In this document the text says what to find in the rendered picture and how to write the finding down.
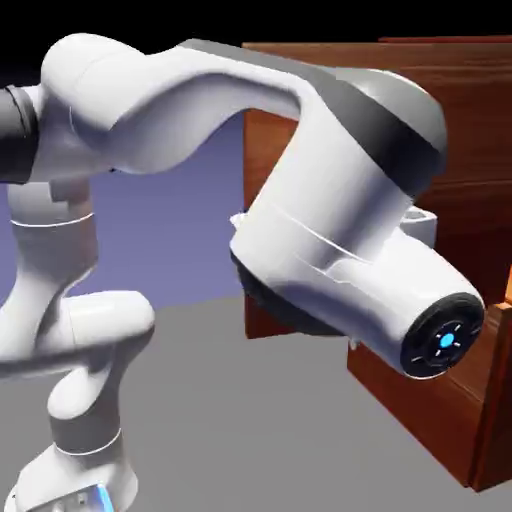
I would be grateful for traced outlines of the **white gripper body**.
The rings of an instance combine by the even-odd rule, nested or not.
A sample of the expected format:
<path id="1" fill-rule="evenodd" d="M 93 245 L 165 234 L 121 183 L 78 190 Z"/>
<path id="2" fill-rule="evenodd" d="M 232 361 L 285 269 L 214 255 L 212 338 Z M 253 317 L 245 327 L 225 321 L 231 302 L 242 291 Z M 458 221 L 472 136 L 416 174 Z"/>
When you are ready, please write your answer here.
<path id="1" fill-rule="evenodd" d="M 379 249 L 401 232 L 432 248 L 437 216 L 411 206 L 408 209 L 315 207 L 293 212 L 283 206 L 253 206 L 231 217 L 235 234 L 232 249 L 257 249 L 283 244 L 310 248 L 318 241 L 335 249 Z"/>

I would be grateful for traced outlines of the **brown wooden cabinet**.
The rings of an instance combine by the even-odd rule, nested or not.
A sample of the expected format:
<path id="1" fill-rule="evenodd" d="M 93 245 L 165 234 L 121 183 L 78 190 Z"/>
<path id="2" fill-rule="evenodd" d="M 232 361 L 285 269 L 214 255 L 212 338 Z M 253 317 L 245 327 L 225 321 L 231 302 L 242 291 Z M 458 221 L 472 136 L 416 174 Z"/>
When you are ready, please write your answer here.
<path id="1" fill-rule="evenodd" d="M 438 99 L 449 132 L 448 167 L 419 204 L 438 216 L 438 252 L 470 279 L 488 310 L 501 303 L 512 267 L 512 35 L 261 43 L 258 50 L 392 70 Z M 487 315 L 465 358 L 433 380 L 402 377 L 364 347 L 347 356 L 354 377 L 470 488 L 494 348 Z"/>

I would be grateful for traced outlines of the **brown wooden cabinet door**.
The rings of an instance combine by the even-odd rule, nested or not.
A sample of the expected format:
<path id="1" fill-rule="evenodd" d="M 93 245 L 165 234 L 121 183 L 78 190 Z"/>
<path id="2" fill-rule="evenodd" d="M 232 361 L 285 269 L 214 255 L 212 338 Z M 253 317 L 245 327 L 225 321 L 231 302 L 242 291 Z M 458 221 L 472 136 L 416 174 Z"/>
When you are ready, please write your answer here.
<path id="1" fill-rule="evenodd" d="M 512 267 L 504 300 L 488 310 L 486 329 L 494 348 L 472 474 L 476 492 L 512 480 Z"/>

